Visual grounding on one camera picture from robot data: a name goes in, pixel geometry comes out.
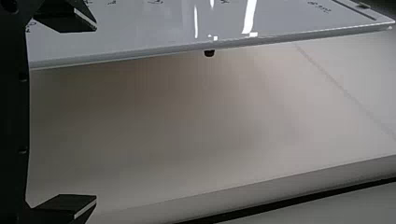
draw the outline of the small black dot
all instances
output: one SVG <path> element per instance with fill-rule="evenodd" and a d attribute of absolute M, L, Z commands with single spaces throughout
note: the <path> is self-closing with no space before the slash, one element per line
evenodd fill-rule
<path fill-rule="evenodd" d="M 19 7 L 16 0 L 1 0 L 0 4 L 7 12 L 12 14 L 18 13 Z"/>

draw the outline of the black bracket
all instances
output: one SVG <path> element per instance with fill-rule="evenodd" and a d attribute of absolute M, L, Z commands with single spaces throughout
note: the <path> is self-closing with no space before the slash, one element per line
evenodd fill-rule
<path fill-rule="evenodd" d="M 33 209 L 26 202 L 30 85 L 25 26 L 33 17 L 60 33 L 96 30 L 83 0 L 0 0 L 0 223 L 83 224 L 96 206 L 95 196 L 59 195 Z"/>

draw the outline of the white panel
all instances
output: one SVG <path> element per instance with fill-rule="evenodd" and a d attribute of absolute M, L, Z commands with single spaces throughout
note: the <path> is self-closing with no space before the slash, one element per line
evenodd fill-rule
<path fill-rule="evenodd" d="M 221 49 L 389 28 L 347 0 L 94 0 L 98 30 L 60 35 L 32 21 L 32 68 Z"/>
<path fill-rule="evenodd" d="M 97 213 L 396 154 L 289 44 L 34 72 L 31 134 L 31 205 L 88 193 Z"/>

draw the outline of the white table surface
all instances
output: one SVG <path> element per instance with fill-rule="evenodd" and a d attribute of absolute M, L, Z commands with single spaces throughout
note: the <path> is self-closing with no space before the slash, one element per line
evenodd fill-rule
<path fill-rule="evenodd" d="M 150 204 L 396 155 L 395 35 L 35 71 L 28 201 L 95 194 L 92 224 L 134 223 Z"/>

